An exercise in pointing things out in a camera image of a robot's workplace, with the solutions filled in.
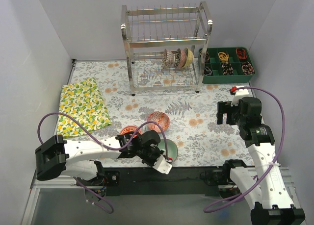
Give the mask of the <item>mint green bowl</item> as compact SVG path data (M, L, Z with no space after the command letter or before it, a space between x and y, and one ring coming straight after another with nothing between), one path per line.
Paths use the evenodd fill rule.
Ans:
M177 145L169 139L166 139L166 141L164 139L161 139L157 147L160 150L164 151L164 153L166 153L165 143L167 143L168 157L171 158L173 162L176 161L178 157Z

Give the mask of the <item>orange geometric patterned bowl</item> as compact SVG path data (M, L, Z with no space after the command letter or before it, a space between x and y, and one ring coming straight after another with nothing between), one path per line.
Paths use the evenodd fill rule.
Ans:
M157 124L159 124L163 131L167 130L170 125L170 119L167 114L163 112L153 112L148 116L147 121L153 121ZM156 124L149 123L147 124L149 130L155 130L157 133L161 133L161 130L159 127L157 127Z

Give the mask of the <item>yellow and teal patterned bowl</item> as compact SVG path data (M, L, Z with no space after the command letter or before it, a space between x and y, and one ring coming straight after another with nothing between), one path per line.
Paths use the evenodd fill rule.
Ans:
M186 61L185 61L185 65L184 65L184 68L185 68L185 67L189 67L192 64L192 62L193 62L193 52L188 47L186 47L184 49L184 52L186 54Z

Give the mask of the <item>black leaf patterned bowl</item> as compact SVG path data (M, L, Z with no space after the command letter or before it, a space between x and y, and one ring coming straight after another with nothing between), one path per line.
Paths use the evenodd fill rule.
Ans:
M174 59L174 67L175 68L182 68L186 63L186 52L182 49L177 49L175 52L175 59Z

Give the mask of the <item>small purple patterned bowl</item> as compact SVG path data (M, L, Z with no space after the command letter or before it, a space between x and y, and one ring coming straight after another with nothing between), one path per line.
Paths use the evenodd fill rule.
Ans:
M171 50L165 49L162 55L162 68L173 68L175 61L175 55Z

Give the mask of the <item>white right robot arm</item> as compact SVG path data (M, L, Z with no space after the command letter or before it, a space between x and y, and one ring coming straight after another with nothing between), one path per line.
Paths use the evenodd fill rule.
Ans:
M235 183L250 206L254 225L300 225L305 220L302 208L296 208L289 196L280 167L275 159L275 140L269 126L262 123L262 103L258 98L243 97L229 102L218 102L217 123L237 125L241 138L255 164L258 185L250 177L244 162L228 160L222 179Z

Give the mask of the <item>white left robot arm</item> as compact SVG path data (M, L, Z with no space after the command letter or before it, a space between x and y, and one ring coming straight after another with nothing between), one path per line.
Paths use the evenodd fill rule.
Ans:
M64 140L54 135L35 150L37 179L47 181L67 175L101 185L105 171L100 159L121 159L138 156L142 162L162 174L169 174L172 166L165 151L158 148L160 136L154 130L131 137L131 132L101 141Z

